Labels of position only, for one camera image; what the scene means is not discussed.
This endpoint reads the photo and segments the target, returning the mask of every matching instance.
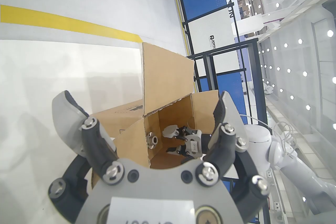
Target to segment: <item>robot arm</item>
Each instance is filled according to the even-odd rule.
[[[270,166],[281,170],[305,195],[313,214],[336,210],[336,186],[317,177],[287,142],[281,142],[259,125],[245,125],[245,130],[249,138],[248,151],[259,173]]]
[[[278,138],[273,138],[270,146],[271,166],[281,172],[305,195],[313,214],[336,210],[336,186],[322,181],[301,159],[293,148],[285,143],[284,154]]]

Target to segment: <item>bolt head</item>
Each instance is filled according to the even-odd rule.
[[[118,167],[116,166],[110,166],[107,170],[106,170],[106,175],[108,175],[108,177],[110,178],[114,178],[118,173]]]
[[[269,187],[265,180],[259,180],[257,184],[260,190],[267,190]]]
[[[241,138],[241,137],[238,137],[237,138],[237,144],[239,146],[245,146],[246,145],[246,142]]]
[[[234,132],[234,127],[232,127],[230,124],[225,124],[224,128],[228,133],[233,133]]]
[[[207,180],[212,180],[214,178],[215,172],[211,167],[204,167],[202,170],[202,175],[205,177]]]

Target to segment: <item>open cardboard box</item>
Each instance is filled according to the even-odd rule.
[[[120,158],[128,158],[148,168],[179,166],[185,157],[166,153],[183,145],[178,139],[162,136],[169,125],[213,132],[213,111],[218,91],[193,93],[194,61],[155,45],[142,43],[143,99],[95,113],[110,137],[114,137]],[[146,135],[154,133],[158,143],[147,147]],[[99,180],[93,173],[92,186]]]

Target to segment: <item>white panel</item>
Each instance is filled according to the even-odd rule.
[[[237,32],[235,29],[234,22],[231,23],[233,35],[236,37]],[[245,19],[241,19],[237,21],[237,28],[239,35],[248,34],[251,32],[258,32],[264,27],[263,16],[261,14],[257,14],[251,17],[247,17]]]
[[[234,44],[228,9],[211,13],[190,22],[188,25],[196,54]],[[216,73],[239,69],[236,51],[214,56],[214,63]]]
[[[336,106],[332,102],[322,98],[323,114],[332,121],[336,121]]]

